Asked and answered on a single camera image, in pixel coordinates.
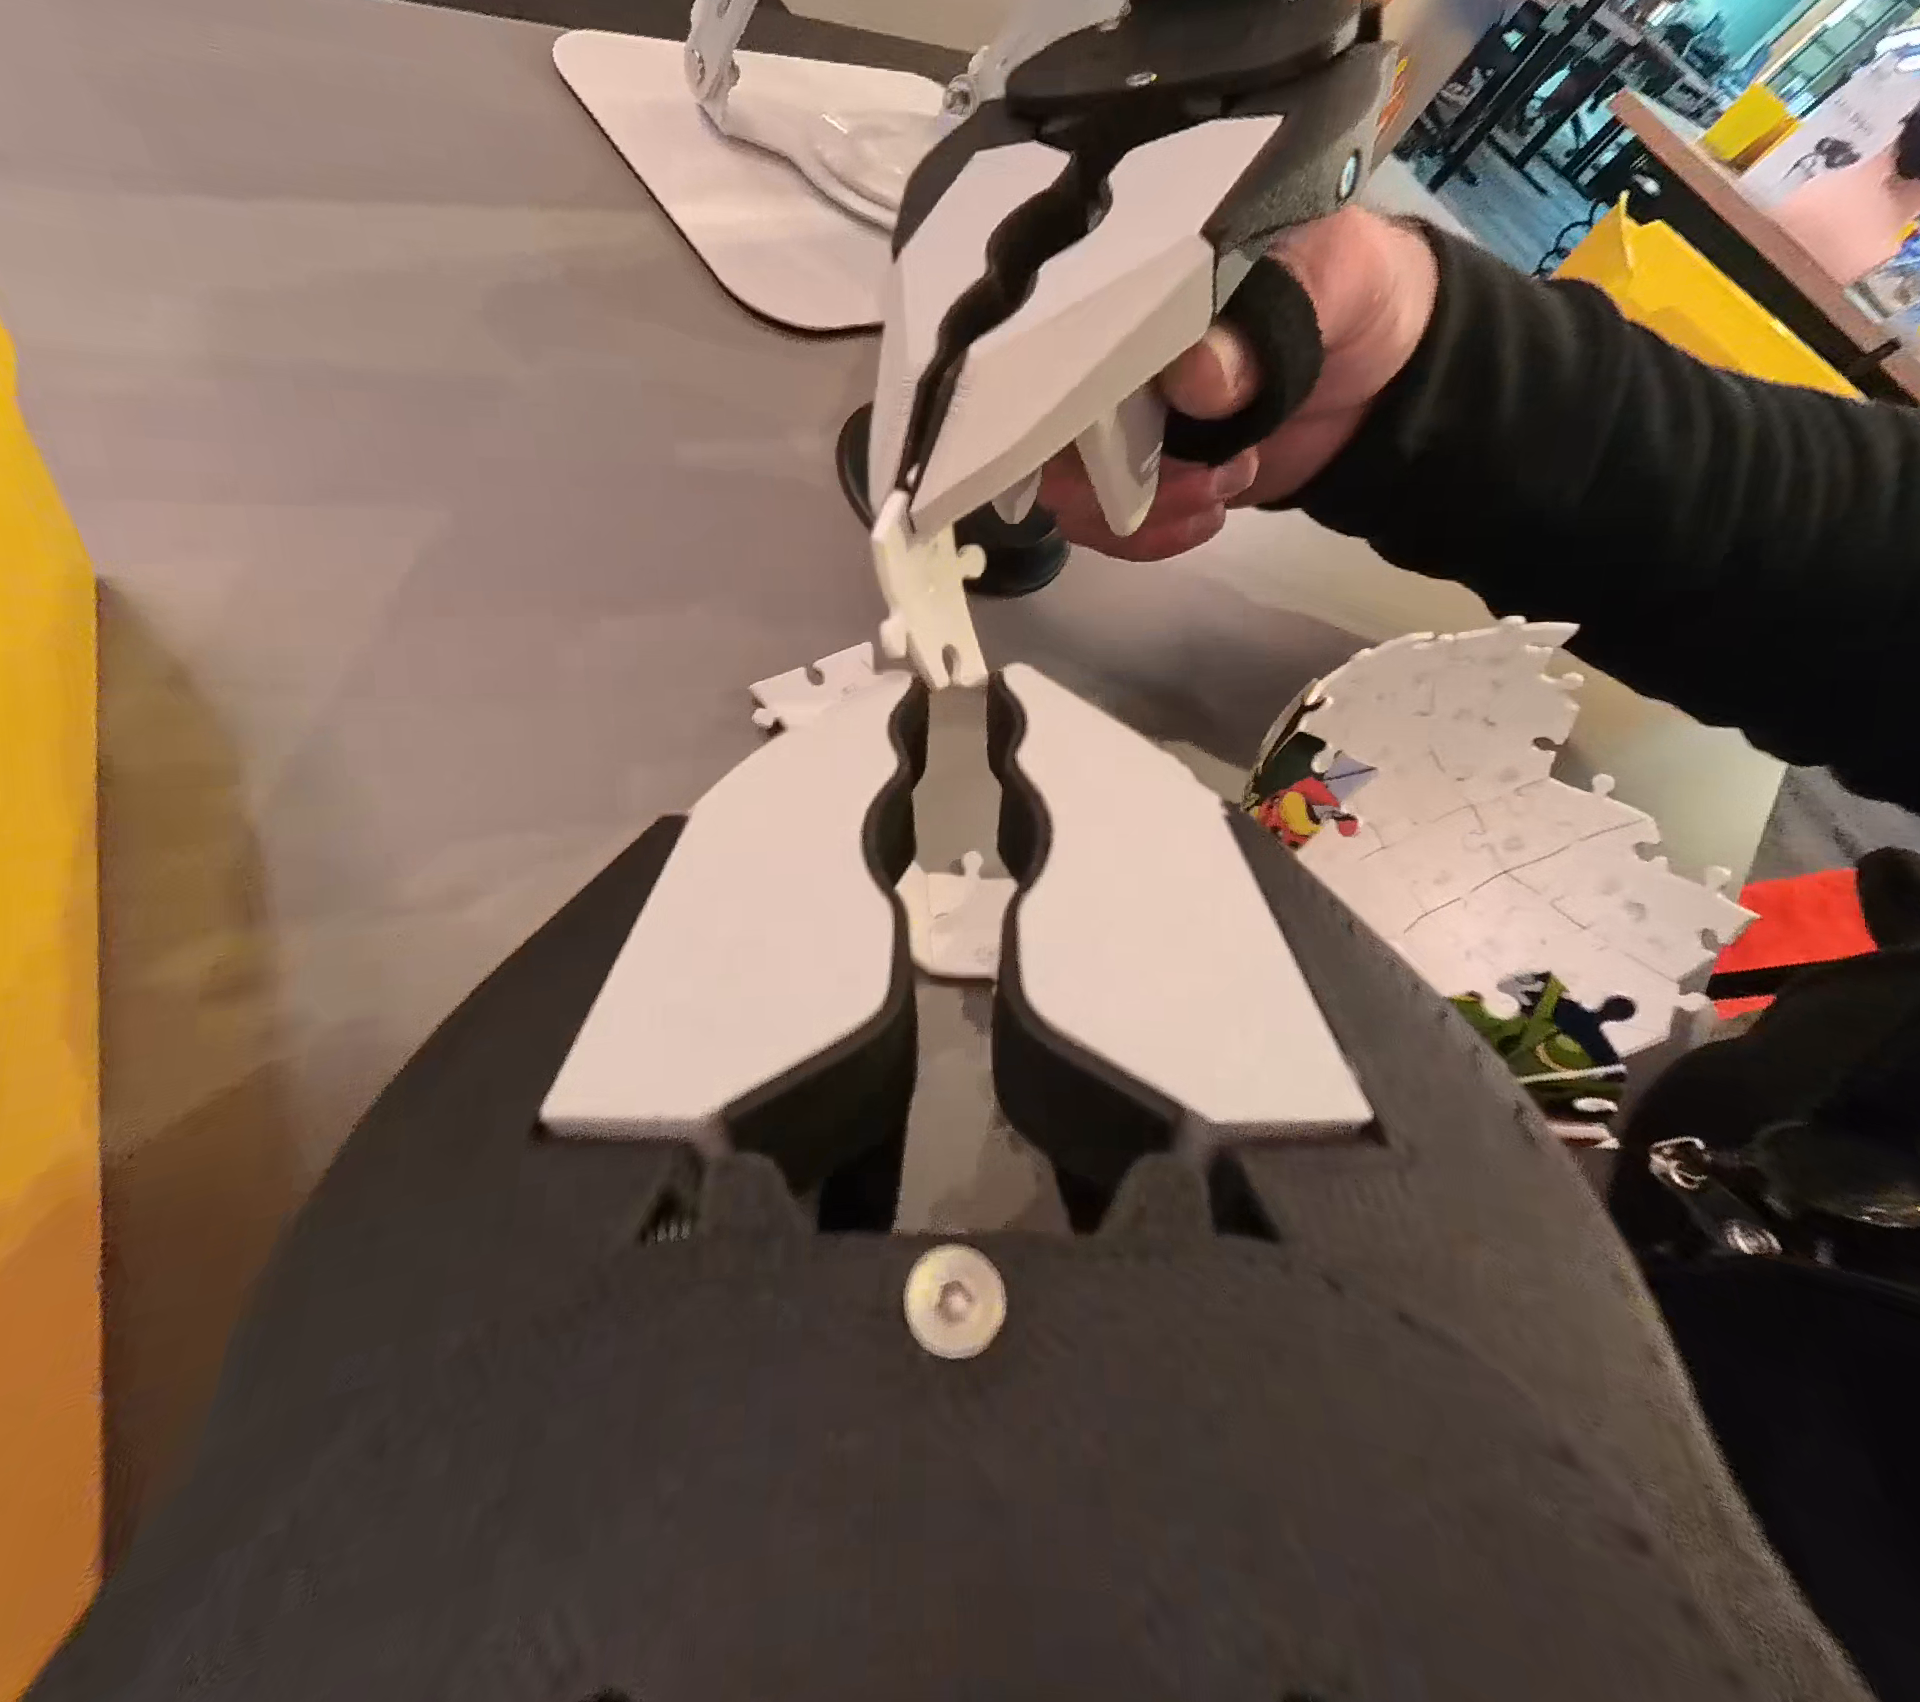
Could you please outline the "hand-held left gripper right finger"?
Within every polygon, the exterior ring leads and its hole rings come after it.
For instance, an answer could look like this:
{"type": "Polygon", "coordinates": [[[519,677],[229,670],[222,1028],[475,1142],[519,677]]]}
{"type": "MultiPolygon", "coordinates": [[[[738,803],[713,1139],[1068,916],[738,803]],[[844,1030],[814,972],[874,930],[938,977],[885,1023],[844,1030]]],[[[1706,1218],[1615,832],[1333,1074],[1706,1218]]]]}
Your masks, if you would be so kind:
{"type": "Polygon", "coordinates": [[[1364,1136],[1376,1110],[1259,880],[1264,836],[1174,754],[1026,662],[986,695],[1001,788],[990,1070],[1068,1231],[1147,1161],[1364,1136]]]}

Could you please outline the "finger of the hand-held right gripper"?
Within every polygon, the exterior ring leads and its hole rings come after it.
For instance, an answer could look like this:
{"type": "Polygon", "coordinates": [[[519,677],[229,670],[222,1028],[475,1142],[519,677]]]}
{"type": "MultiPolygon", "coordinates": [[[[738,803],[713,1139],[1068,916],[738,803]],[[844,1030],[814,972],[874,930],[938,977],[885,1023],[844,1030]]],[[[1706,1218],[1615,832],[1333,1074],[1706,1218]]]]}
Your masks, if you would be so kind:
{"type": "Polygon", "coordinates": [[[1110,531],[1158,491],[1155,382],[1282,226],[1282,115],[1224,115],[1121,152],[969,152],[904,240],[904,520],[915,539],[1032,503],[1075,451],[1110,531]]]}
{"type": "Polygon", "coordinates": [[[1080,451],[1115,512],[1115,155],[969,147],[897,251],[883,299],[874,507],[907,491],[918,534],[1037,491],[1080,451]]]}

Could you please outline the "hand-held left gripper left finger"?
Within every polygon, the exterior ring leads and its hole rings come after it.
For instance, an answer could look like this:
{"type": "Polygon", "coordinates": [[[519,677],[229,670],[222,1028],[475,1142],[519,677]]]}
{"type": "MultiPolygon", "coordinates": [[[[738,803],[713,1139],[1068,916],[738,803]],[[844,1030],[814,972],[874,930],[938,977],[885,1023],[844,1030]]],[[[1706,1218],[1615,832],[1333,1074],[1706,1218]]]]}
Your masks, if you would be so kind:
{"type": "Polygon", "coordinates": [[[684,816],[540,1104],[569,1144],[772,1163],[822,1227],[895,1227],[918,1086],[926,689],[885,678],[684,816]]]}

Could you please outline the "white puzzle piece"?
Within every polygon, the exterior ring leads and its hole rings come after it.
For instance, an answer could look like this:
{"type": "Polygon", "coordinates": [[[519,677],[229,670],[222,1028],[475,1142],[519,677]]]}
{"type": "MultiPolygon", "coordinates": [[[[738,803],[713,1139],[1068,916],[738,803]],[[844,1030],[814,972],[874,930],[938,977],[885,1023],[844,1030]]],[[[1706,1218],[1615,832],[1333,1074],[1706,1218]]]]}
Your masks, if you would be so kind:
{"type": "Polygon", "coordinates": [[[750,683],[752,723],[765,734],[802,731],[899,672],[873,641],[862,641],[750,683]]]}
{"type": "Polygon", "coordinates": [[[883,598],[877,655],[929,691],[982,689],[990,669],[969,586],[984,576],[986,551],[959,543],[955,526],[921,534],[903,488],[881,504],[870,549],[883,598]]]}
{"type": "Polygon", "coordinates": [[[945,868],[913,862],[897,897],[915,968],[950,984],[993,984],[1017,894],[1014,880],[990,872],[981,851],[967,851],[945,868]]]}

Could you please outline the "person's right forearm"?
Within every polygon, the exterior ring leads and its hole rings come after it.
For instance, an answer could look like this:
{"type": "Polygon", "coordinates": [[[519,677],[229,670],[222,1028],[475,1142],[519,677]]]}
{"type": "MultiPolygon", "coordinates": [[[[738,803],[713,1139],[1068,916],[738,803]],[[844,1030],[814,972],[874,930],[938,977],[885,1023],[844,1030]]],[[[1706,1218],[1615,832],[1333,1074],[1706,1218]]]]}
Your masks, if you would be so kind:
{"type": "Polygon", "coordinates": [[[1423,231],[1424,341],[1291,507],[1917,815],[1917,410],[1716,371],[1593,285],[1423,231]]]}

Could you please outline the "partly built puzzle ball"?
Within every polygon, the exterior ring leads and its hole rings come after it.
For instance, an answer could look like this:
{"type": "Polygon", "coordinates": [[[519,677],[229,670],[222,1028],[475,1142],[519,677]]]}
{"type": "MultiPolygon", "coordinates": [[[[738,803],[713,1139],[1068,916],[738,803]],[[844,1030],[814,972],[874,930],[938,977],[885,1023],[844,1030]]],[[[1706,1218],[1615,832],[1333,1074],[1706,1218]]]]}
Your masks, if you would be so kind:
{"type": "Polygon", "coordinates": [[[1756,916],[1669,864],[1615,781],[1556,775],[1572,625],[1507,618],[1356,652],[1286,708],[1241,810],[1501,1058],[1565,1144],[1615,1152],[1635,1060],[1709,1003],[1756,916]]]}

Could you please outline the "person's right hand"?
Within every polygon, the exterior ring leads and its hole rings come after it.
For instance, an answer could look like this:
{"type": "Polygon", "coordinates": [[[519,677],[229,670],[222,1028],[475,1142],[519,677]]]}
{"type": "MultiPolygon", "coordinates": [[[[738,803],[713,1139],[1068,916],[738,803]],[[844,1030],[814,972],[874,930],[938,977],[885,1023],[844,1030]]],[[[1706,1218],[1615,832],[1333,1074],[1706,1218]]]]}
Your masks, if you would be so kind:
{"type": "Polygon", "coordinates": [[[1070,547],[1121,562],[1169,562],[1215,541],[1236,512],[1278,510],[1346,451],[1426,338],[1439,260],[1423,226],[1350,207],[1284,232],[1270,251],[1309,299],[1322,347],[1317,381],[1256,447],[1221,466],[1165,461],[1141,526],[1117,534],[1076,453],[1043,477],[1041,507],[1070,547]]]}

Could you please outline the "white desk stand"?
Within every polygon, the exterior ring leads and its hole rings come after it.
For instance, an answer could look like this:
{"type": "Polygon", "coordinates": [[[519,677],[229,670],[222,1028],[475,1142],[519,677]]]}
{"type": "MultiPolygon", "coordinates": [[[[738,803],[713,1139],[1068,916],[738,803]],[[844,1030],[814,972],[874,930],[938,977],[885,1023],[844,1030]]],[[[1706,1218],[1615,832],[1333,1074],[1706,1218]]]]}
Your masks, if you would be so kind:
{"type": "Polygon", "coordinates": [[[817,337],[874,330],[904,188],[937,142],[1002,98],[1014,67],[1118,18],[1124,0],[1020,0],[946,86],[742,52],[758,0],[695,0],[684,43],[576,31],[552,48],[575,100],[719,286],[817,337]]]}

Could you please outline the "black round base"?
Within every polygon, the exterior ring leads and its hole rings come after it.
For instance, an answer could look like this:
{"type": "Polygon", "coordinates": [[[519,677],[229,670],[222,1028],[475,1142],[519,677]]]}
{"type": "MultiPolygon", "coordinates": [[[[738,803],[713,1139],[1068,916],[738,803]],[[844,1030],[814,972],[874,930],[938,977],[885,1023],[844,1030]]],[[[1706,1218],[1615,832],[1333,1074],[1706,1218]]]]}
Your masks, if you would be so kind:
{"type": "MultiPolygon", "coordinates": [[[[868,532],[877,507],[868,499],[868,442],[873,407],[860,404],[843,424],[834,442],[834,470],[844,500],[868,532]]],[[[1032,507],[1020,520],[1006,520],[994,504],[964,515],[955,525],[956,547],[976,549],[982,568],[964,581],[970,597],[1013,601],[1050,586],[1065,570],[1070,549],[1055,515],[1032,507]]]]}

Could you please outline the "yellow paper bag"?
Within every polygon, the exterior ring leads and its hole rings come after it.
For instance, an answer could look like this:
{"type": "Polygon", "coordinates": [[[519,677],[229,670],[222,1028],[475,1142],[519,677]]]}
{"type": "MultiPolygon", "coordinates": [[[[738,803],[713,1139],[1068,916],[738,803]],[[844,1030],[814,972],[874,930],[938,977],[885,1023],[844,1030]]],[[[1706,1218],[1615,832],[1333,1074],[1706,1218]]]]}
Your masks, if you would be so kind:
{"type": "Polygon", "coordinates": [[[1672,226],[1641,224],[1620,196],[1553,273],[1692,358],[1776,386],[1862,392],[1672,226]]]}

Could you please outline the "wooden counter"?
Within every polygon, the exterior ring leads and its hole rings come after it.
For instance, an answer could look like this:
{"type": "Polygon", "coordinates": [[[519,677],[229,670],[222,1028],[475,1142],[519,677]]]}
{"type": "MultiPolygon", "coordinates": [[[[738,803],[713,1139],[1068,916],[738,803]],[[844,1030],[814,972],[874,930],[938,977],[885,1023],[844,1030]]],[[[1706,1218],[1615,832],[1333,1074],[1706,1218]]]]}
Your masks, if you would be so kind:
{"type": "Polygon", "coordinates": [[[1754,204],[1695,125],[1635,90],[1620,90],[1608,115],[1627,145],[1620,171],[1637,224],[1666,226],[1861,394],[1917,408],[1917,347],[1754,204]]]}

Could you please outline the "red flat thing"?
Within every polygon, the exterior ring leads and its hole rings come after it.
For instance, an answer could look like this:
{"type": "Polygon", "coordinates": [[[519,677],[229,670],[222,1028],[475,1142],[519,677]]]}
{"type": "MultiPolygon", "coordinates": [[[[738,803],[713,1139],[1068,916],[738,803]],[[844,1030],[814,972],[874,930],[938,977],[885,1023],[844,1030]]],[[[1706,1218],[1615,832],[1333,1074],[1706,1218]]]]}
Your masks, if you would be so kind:
{"type": "Polygon", "coordinates": [[[1740,890],[1740,904],[1751,922],[1721,948],[1706,984],[1722,1021],[1766,1010],[1792,975],[1879,951],[1855,868],[1754,880],[1740,890]]]}

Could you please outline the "black bag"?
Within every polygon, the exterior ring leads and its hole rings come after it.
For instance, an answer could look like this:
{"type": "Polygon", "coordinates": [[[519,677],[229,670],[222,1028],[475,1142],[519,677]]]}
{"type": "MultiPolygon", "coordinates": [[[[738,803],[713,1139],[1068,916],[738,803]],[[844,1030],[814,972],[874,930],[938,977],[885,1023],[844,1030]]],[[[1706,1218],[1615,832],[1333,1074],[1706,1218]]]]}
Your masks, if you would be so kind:
{"type": "Polygon", "coordinates": [[[1607,1204],[1765,1541],[1917,1699],[1917,853],[1857,890],[1868,946],[1765,966],[1765,1010],[1637,1096],[1607,1204]]]}

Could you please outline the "yellow box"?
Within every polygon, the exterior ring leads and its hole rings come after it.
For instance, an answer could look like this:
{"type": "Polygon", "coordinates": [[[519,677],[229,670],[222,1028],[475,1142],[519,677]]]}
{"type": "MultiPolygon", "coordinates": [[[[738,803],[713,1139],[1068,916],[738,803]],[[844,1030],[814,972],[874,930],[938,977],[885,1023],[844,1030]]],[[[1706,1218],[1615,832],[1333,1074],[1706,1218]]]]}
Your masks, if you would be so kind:
{"type": "Polygon", "coordinates": [[[3,337],[3,1696],[104,1556],[98,584],[3,337]]]}

